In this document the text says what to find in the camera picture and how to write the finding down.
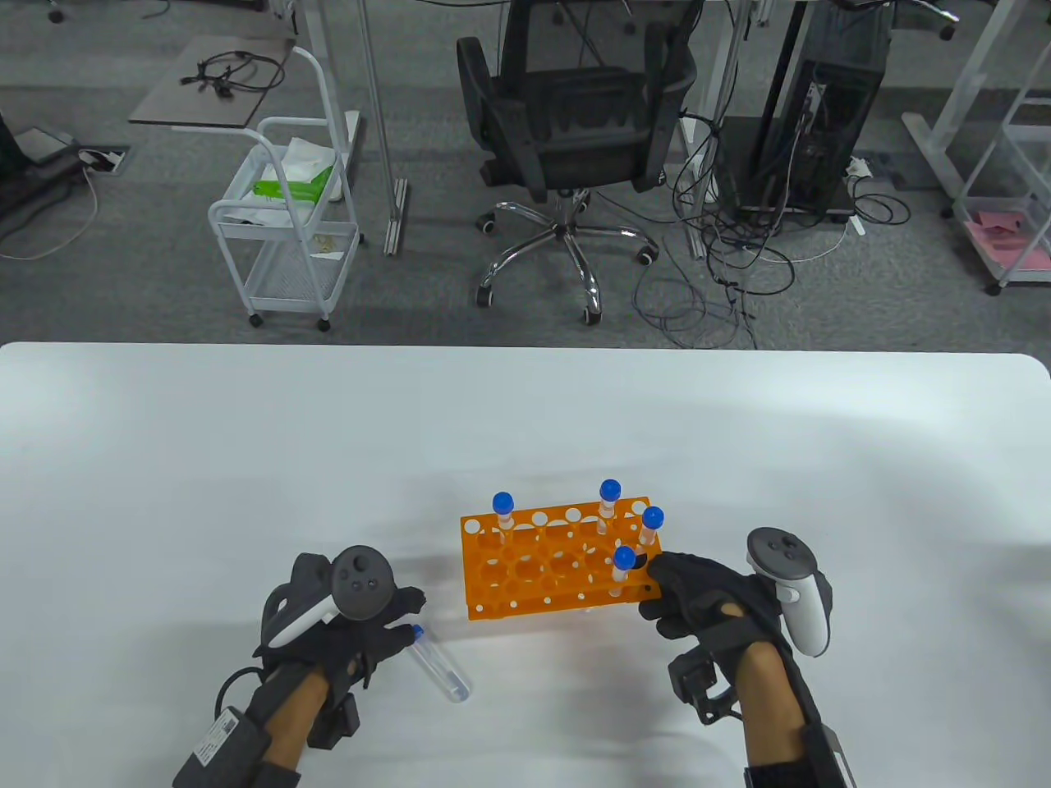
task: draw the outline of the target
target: black mesh chair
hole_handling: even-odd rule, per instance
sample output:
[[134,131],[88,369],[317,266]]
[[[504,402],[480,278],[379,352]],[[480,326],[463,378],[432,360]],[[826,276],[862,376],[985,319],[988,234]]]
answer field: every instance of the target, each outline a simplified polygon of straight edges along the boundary
[[689,35],[703,0],[511,0],[500,72],[492,76],[476,38],[456,42],[460,86],[475,141],[494,158],[481,168],[489,186],[524,186],[537,203],[555,192],[554,215],[502,202],[478,217],[493,231],[496,211],[544,229],[511,247],[478,285],[493,303],[493,279],[511,261],[554,241],[563,244],[586,293],[584,323],[601,319],[598,283],[577,239],[642,242],[650,265],[657,245],[634,227],[577,224],[589,189],[628,181],[636,191],[661,183],[664,160],[697,68]]

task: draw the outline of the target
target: black glove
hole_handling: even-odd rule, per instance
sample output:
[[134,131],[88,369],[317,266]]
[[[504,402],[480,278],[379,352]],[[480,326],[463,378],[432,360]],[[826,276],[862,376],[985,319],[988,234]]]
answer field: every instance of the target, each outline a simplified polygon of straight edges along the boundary
[[415,640],[412,624],[389,628],[387,624],[419,613],[426,601],[419,588],[398,588],[387,607],[368,621],[349,621],[337,616],[329,624],[314,624],[288,645],[260,646],[252,656],[263,658],[264,682],[288,662],[320,666],[330,687],[328,705],[338,705],[357,682],[364,682],[368,689],[376,665],[412,645]]
[[[646,565],[661,588],[661,598],[639,603],[646,621],[668,640],[693,635],[731,685],[745,650],[754,643],[774,642],[791,654],[781,635],[781,604],[772,581],[744,576],[717,561],[684,553],[663,553]],[[744,617],[722,606],[735,603]]]

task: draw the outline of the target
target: blue-capped test tube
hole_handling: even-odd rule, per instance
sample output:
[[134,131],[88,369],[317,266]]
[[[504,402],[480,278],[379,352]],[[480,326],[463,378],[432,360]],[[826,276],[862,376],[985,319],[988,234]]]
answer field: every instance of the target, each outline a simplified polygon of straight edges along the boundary
[[419,624],[413,624],[412,630],[416,636],[416,640],[412,644],[412,654],[416,661],[424,666],[427,675],[446,693],[446,698],[453,703],[462,703],[470,698],[471,687],[456,671],[445,652],[435,644],[430,633]]
[[610,530],[610,520],[616,514],[616,503],[620,500],[620,482],[616,479],[606,479],[598,489],[598,533],[604,536]]
[[497,493],[493,496],[493,511],[496,513],[496,521],[504,531],[511,531],[515,526],[515,518],[511,513],[515,511],[515,499],[511,493]]
[[[626,544],[617,547],[613,554],[613,582],[627,581],[627,573],[635,568],[635,551]],[[619,585],[610,589],[611,597],[619,597],[624,589]]]
[[657,532],[664,525],[664,510],[660,506],[646,506],[642,513],[642,530],[639,532],[639,544],[646,546],[657,539]]

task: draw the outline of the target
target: chrome chair base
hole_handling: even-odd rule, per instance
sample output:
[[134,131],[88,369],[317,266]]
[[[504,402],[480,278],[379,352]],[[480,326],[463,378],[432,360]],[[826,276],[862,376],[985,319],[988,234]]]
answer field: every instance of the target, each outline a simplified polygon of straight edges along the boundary
[[493,306],[493,279],[502,271],[509,263],[517,260],[527,252],[543,246],[549,242],[561,244],[565,247],[580,284],[584,290],[584,324],[594,326],[602,319],[602,294],[599,291],[598,279],[588,264],[588,258],[580,250],[577,239],[581,236],[605,236],[625,237],[641,241],[643,246],[636,253],[635,260],[640,265],[648,266],[657,260],[657,243],[646,235],[642,230],[635,227],[595,227],[591,225],[577,224],[577,216],[588,210],[591,202],[591,192],[588,189],[576,191],[560,191],[555,198],[555,215],[548,216],[533,208],[519,203],[503,202],[493,206],[493,210],[483,213],[475,222],[475,226],[485,234],[490,234],[496,228],[496,211],[514,213],[522,219],[539,225],[544,229],[527,241],[507,249],[489,266],[486,275],[478,285],[475,293],[475,304],[487,308]]

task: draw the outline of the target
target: label sticker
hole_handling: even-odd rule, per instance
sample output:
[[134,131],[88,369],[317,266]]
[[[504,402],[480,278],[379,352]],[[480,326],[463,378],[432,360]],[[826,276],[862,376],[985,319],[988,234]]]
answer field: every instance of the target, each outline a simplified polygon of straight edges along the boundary
[[193,754],[198,756],[198,761],[201,762],[202,766],[206,767],[211,763],[211,759],[215,756],[220,747],[230,738],[230,733],[233,732],[235,727],[238,727],[238,718],[233,716],[230,709],[225,709],[219,716],[219,719],[212,723],[211,727],[208,728],[208,732],[205,733],[201,743],[193,748]]

